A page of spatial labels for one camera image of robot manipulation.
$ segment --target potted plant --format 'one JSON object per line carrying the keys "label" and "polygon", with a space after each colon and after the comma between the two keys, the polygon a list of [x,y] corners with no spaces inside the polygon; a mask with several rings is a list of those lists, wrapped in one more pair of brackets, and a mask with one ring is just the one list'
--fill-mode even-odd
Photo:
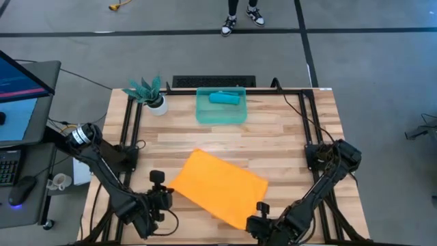
{"label": "potted plant", "polygon": [[150,113],[153,115],[163,115],[167,112],[169,108],[164,94],[159,92],[161,87],[160,77],[153,79],[152,86],[147,84],[143,78],[141,78],[141,85],[133,80],[130,80],[129,83],[135,90],[123,89],[123,92],[136,98],[138,103],[146,105]]}

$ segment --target white pot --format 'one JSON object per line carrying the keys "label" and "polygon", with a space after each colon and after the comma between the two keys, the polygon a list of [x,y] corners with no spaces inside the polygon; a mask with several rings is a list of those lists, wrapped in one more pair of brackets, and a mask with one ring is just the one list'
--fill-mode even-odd
{"label": "white pot", "polygon": [[149,107],[149,105],[146,105],[146,107],[149,109],[149,111],[150,111],[150,113],[152,113],[152,115],[160,116],[160,115],[165,114],[167,112],[167,110],[169,110],[169,105],[167,104],[167,101],[165,100],[165,96],[163,96],[163,100],[164,100],[164,102],[162,103],[162,105],[157,107],[157,108],[151,108],[151,107]]}

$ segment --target green plant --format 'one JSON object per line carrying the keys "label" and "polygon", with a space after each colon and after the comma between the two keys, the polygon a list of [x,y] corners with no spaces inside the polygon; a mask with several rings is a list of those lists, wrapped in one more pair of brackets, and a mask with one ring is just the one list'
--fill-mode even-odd
{"label": "green plant", "polygon": [[162,96],[159,94],[159,89],[161,87],[160,77],[155,77],[152,81],[152,86],[147,84],[143,78],[141,78],[141,85],[132,79],[129,83],[135,90],[123,89],[127,95],[132,96],[137,99],[138,103],[146,103],[148,105],[153,105],[159,103]]}

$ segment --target white cup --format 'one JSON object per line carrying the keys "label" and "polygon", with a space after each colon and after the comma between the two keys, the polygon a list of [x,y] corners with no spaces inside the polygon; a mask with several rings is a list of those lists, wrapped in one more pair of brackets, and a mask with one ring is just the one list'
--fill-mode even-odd
{"label": "white cup", "polygon": [[55,191],[59,189],[60,191],[63,191],[66,187],[69,187],[72,183],[72,179],[70,176],[65,174],[56,174],[55,177],[53,177],[53,180],[49,180],[47,182],[47,188]]}

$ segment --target wooden tabletop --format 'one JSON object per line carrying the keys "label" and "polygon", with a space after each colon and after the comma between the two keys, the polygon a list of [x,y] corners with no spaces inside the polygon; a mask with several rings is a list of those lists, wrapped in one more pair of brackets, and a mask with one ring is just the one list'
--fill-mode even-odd
{"label": "wooden tabletop", "polygon": [[[314,89],[315,102],[320,124],[335,138],[343,138],[339,114],[331,90]],[[282,96],[247,96],[247,121],[243,125],[205,126],[199,125],[195,117],[195,96],[167,96],[169,110],[163,116],[153,116],[143,108],[138,139],[146,141],[140,150],[137,170],[132,175],[131,187],[136,192],[146,192],[152,183],[149,172],[153,169],[165,173],[168,184],[182,169],[185,160],[195,149],[200,148],[218,158],[247,169],[269,180],[264,201],[270,205],[270,216],[277,217],[283,209],[302,196],[313,185],[311,172],[307,169],[304,155],[306,144],[302,118],[288,106]],[[288,101],[299,109],[298,97],[287,96]],[[127,95],[113,90],[103,129],[103,137],[118,144]],[[309,102],[307,111],[311,110]],[[129,134],[132,132],[136,104],[132,108]],[[99,185],[93,177],[89,186],[82,224],[84,237],[89,234],[89,220],[94,197]],[[346,177],[335,187],[340,211],[364,237],[369,237],[358,189],[351,177]],[[108,194],[100,192],[93,227],[107,209]],[[151,236],[146,241],[139,238],[133,224],[124,226],[122,243],[149,244],[200,244],[200,243],[256,243],[251,235],[237,230],[192,203],[179,193],[173,194],[173,208],[180,220],[179,229],[171,236]],[[316,230],[310,243],[323,242],[319,212],[316,211]],[[331,236],[335,237],[332,217],[328,213]],[[110,237],[115,237],[113,219]],[[166,214],[157,232],[170,232],[175,219]]]}

